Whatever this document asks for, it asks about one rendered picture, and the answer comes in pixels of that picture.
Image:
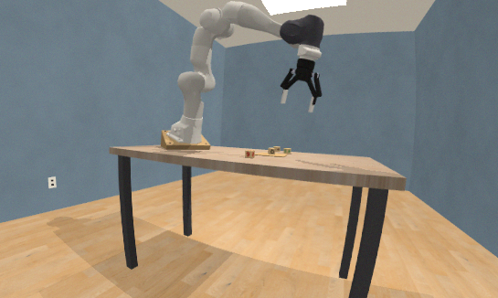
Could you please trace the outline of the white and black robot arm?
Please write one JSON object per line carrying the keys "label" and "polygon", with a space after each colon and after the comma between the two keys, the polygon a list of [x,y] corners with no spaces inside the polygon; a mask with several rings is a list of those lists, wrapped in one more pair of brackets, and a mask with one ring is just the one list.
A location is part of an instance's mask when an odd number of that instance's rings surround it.
{"label": "white and black robot arm", "polygon": [[202,142],[204,103],[201,101],[200,92],[209,92],[216,85],[210,65],[213,42],[215,38],[220,40],[230,37],[235,30],[234,24],[282,38],[292,48],[298,48],[297,56],[300,59],[314,61],[322,55],[320,43],[323,39],[324,23],[315,15],[280,24],[253,5],[231,1],[226,3],[223,9],[206,9],[201,14],[199,23],[201,27],[197,28],[194,34],[190,55],[194,72],[180,74],[177,81],[184,94],[184,115],[180,122],[172,125],[171,132],[166,134],[179,143]]}

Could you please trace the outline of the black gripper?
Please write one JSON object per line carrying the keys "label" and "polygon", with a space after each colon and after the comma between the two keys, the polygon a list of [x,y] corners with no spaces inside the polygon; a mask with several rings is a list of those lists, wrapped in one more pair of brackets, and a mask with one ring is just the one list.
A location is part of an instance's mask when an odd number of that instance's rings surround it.
{"label": "black gripper", "polygon": [[[315,62],[313,60],[308,59],[298,59],[297,61],[297,69],[290,69],[288,75],[281,83],[281,87],[283,88],[281,103],[286,102],[288,89],[291,85],[293,85],[297,80],[306,81],[310,91],[312,93],[312,99],[308,112],[313,112],[314,104],[316,103],[317,97],[322,97],[321,86],[319,81],[319,73],[313,73]],[[292,79],[293,74],[296,74]],[[313,76],[315,88],[313,86],[313,82],[310,77]],[[297,78],[297,79],[296,79]],[[290,80],[290,81],[289,81]],[[286,84],[284,84],[286,83]]]}

